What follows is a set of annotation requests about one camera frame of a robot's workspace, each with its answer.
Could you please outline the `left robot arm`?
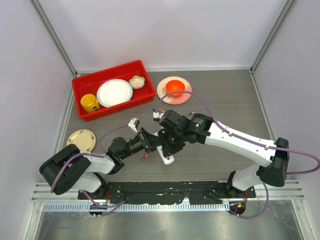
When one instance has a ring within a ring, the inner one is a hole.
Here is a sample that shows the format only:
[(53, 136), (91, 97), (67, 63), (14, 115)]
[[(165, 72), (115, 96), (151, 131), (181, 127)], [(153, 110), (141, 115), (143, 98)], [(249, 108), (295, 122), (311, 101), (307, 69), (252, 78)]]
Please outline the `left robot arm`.
[(39, 173), (56, 195), (84, 190), (100, 200), (107, 192), (107, 184), (100, 174), (114, 175), (124, 167), (124, 159), (142, 150), (149, 154), (161, 145), (160, 137), (144, 128), (129, 141), (123, 137), (114, 138), (105, 154), (83, 152), (72, 143), (45, 161)]

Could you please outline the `pink plate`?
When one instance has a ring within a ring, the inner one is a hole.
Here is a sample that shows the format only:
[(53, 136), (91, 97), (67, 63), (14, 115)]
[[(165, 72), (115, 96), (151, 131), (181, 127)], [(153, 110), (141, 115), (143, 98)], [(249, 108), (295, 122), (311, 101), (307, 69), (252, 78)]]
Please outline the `pink plate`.
[[(178, 76), (169, 76), (161, 80), (157, 85), (156, 93), (160, 99), (167, 94), (166, 92), (167, 83), (173, 80), (182, 82), (185, 86), (185, 89), (184, 89), (185, 91), (188, 91), (188, 92), (193, 91), (192, 85), (186, 79)], [(190, 99), (190, 97), (191, 97), (190, 94), (182, 93), (180, 96), (167, 96), (166, 98), (163, 99), (163, 101), (170, 105), (180, 105), (187, 102)]]

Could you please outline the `yellow mug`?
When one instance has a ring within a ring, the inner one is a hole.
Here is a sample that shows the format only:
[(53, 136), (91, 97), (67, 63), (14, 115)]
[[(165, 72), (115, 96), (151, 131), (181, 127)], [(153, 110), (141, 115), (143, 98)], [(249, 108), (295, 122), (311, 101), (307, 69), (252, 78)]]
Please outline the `yellow mug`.
[(98, 99), (93, 94), (84, 95), (80, 99), (80, 104), (87, 113), (96, 112), (100, 109), (100, 104), (98, 102)]

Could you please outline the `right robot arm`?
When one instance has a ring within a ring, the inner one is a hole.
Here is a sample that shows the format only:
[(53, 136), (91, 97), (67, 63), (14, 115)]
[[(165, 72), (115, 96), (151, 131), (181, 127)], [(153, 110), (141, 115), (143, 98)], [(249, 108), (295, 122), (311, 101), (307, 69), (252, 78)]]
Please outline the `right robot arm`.
[(181, 151), (186, 143), (216, 146), (253, 160), (254, 165), (230, 173), (225, 190), (233, 198), (247, 189), (268, 184), (273, 187), (285, 185), (289, 155), (278, 148), (286, 148), (289, 142), (284, 138), (277, 141), (257, 138), (228, 128), (211, 117), (197, 113), (187, 118), (173, 110), (154, 112), (154, 121), (161, 130), (157, 132), (161, 146), (156, 149), (164, 164), (174, 162), (174, 154)]

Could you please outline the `cream floral plate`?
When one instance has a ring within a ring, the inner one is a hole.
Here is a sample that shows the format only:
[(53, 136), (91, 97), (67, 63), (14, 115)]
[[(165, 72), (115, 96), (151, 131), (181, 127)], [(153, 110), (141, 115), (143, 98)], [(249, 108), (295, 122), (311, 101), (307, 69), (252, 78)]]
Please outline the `cream floral plate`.
[(96, 141), (96, 136), (92, 131), (80, 129), (69, 136), (66, 146), (74, 144), (82, 152), (91, 152), (95, 148)]

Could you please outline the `red plastic bin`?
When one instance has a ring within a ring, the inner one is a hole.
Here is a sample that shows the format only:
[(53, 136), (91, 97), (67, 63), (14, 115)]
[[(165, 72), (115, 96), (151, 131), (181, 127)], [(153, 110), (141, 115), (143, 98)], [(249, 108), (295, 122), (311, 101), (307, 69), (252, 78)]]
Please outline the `red plastic bin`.
[[(77, 115), (87, 122), (151, 102), (156, 90), (141, 60), (76, 77), (72, 88)], [(87, 112), (81, 99), (96, 97), (99, 110)]]

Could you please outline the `small flower-shaped bowl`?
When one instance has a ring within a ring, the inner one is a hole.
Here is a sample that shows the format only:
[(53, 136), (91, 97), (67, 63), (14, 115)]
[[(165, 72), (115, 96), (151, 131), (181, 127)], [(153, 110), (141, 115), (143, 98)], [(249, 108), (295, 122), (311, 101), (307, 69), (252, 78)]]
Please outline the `small flower-shaped bowl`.
[(129, 84), (134, 90), (141, 89), (145, 85), (145, 78), (135, 75), (129, 80)]

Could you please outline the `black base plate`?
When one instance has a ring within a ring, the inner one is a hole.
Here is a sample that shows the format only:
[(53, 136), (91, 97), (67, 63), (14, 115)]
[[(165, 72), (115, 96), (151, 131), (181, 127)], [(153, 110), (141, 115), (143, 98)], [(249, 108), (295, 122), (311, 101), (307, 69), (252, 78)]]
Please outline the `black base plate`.
[(245, 191), (233, 190), (221, 181), (109, 181), (87, 194), (93, 200), (109, 200), (111, 204), (123, 201), (132, 205), (179, 205), (185, 198), (192, 205), (220, 204), (223, 199), (256, 197), (252, 186)]

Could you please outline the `orange red battery low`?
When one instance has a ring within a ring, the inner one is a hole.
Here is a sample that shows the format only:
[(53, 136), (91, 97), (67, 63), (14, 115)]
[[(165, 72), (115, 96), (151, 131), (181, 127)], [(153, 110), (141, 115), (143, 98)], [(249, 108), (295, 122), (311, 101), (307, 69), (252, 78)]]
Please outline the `orange red battery low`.
[(149, 156), (148, 154), (144, 155), (144, 156), (141, 158), (141, 160), (142, 160), (142, 161), (145, 161), (145, 159), (146, 159), (148, 156)]

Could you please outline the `white paper plate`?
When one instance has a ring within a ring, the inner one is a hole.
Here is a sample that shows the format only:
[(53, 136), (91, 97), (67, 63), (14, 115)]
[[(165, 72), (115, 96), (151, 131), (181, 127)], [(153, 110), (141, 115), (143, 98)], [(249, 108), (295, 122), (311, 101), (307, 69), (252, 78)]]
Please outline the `white paper plate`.
[(128, 102), (133, 96), (133, 88), (123, 79), (112, 79), (103, 83), (96, 97), (100, 105), (110, 108)]

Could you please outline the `orange bowl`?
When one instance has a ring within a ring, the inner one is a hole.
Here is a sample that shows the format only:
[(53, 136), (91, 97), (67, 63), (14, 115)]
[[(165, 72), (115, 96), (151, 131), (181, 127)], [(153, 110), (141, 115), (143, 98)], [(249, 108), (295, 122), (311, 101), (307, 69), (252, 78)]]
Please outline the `orange bowl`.
[(183, 94), (183, 91), (185, 90), (185, 84), (180, 80), (170, 80), (165, 85), (165, 91), (167, 94), (173, 93), (170, 96), (171, 97), (178, 97)]

